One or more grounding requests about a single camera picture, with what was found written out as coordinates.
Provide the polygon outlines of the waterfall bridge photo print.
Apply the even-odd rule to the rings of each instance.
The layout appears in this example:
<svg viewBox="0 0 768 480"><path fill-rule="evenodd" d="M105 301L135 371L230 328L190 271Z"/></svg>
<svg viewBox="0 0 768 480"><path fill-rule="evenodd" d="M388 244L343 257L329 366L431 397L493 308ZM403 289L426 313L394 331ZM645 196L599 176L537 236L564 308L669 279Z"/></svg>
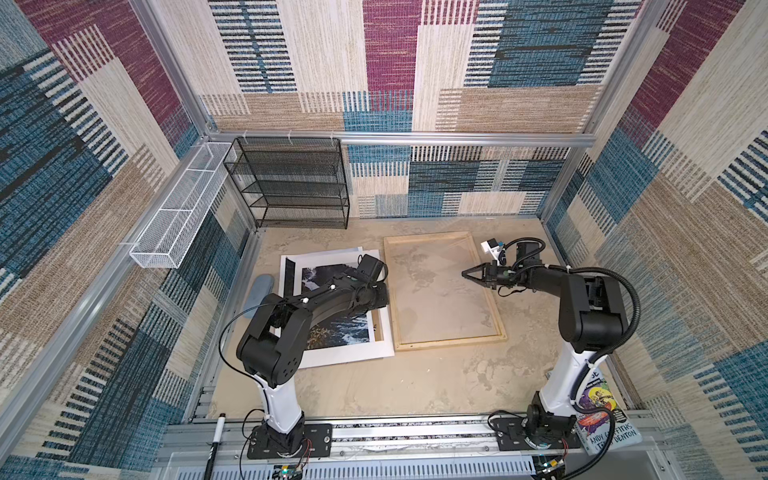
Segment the waterfall bridge photo print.
<svg viewBox="0 0 768 480"><path fill-rule="evenodd" d="M344 264L318 265L302 269L302 292L306 293L327 284L334 275L347 269ZM327 349L353 344L369 343L371 332L366 314L357 317L328 319L314 325L309 332L308 350Z"/></svg>

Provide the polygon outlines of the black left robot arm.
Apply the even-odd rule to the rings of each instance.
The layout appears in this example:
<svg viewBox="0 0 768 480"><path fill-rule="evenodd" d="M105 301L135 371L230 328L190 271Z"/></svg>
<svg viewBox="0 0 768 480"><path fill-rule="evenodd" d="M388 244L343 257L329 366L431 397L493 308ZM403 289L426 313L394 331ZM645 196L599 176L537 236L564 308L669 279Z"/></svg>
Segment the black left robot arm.
<svg viewBox="0 0 768 480"><path fill-rule="evenodd" d="M311 455L305 414L293 377L299 369L310 330L327 320L354 318L388 304L387 266L364 254L356 267L346 266L305 294L268 294L255 309L241 337L236 357L244 374L261 387L264 419L254 431L257 450L251 459Z"/></svg>

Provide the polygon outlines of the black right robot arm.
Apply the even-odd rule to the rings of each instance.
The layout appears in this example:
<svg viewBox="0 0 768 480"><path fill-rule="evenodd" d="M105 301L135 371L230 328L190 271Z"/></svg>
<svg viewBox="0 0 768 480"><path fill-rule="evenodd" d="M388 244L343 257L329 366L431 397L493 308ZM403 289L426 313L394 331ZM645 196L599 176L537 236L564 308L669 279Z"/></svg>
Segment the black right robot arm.
<svg viewBox="0 0 768 480"><path fill-rule="evenodd" d="M512 435L524 435L531 447L543 449L568 436L578 414L591 413L580 403L583 385L598 364L634 333L639 300L631 284L615 272L543 262L546 243L535 237L507 244L491 239L482 248L493 260L462 271L463 278L498 294L504 289L510 295L544 292L559 299L560 357L525 417L510 429Z"/></svg>

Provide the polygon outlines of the light wooden picture frame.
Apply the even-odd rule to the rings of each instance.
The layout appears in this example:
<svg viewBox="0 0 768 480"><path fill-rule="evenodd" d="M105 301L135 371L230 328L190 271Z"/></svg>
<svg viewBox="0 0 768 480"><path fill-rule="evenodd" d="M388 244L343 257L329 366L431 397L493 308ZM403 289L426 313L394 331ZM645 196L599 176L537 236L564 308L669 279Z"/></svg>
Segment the light wooden picture frame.
<svg viewBox="0 0 768 480"><path fill-rule="evenodd" d="M462 276L480 263L469 232L386 237L383 246L396 350L507 339L491 291Z"/></svg>

